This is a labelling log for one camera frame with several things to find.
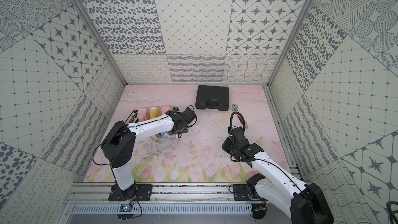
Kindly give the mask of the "pink pencil sharpener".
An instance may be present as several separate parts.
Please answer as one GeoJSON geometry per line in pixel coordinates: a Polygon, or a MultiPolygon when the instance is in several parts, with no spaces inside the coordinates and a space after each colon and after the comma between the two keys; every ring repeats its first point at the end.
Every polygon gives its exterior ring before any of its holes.
{"type": "Polygon", "coordinates": [[[162,107],[162,115],[164,115],[164,114],[166,114],[168,111],[170,111],[171,110],[171,107],[170,106],[165,106],[165,107],[162,107]]]}
{"type": "Polygon", "coordinates": [[[149,119],[149,112],[147,108],[140,108],[137,113],[138,122],[143,122],[149,119]]]}

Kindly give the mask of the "yellow pencil sharpener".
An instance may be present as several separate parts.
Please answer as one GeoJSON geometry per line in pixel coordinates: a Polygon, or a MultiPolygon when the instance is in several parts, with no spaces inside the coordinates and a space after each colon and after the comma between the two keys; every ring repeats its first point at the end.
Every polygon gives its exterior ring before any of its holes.
{"type": "Polygon", "coordinates": [[[161,116],[161,111],[157,107],[151,107],[149,115],[150,119],[158,118],[161,116]]]}

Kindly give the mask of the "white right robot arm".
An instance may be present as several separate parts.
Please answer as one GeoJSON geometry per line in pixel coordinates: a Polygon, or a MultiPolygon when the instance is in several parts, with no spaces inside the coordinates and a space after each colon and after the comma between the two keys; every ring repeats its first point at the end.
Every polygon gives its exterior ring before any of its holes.
{"type": "Polygon", "coordinates": [[[246,121],[239,112],[242,126],[230,124],[228,137],[222,150],[236,163],[247,163],[257,171],[247,182],[247,191],[252,199],[269,201],[284,212],[294,224],[332,224],[334,217],[321,188],[315,183],[307,184],[296,178],[256,143],[249,143],[245,137],[246,121]]]}

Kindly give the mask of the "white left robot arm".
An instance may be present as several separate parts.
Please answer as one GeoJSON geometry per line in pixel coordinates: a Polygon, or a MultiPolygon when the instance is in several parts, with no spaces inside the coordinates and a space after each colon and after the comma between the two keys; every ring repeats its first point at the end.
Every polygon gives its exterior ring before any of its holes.
{"type": "Polygon", "coordinates": [[[196,124],[196,120],[194,108],[188,107],[180,112],[179,108],[174,107],[171,111],[146,121],[129,124],[116,122],[99,145],[115,179],[108,200],[149,201],[152,186],[138,186],[130,167],[135,144],[162,132],[181,136],[196,124]]]}

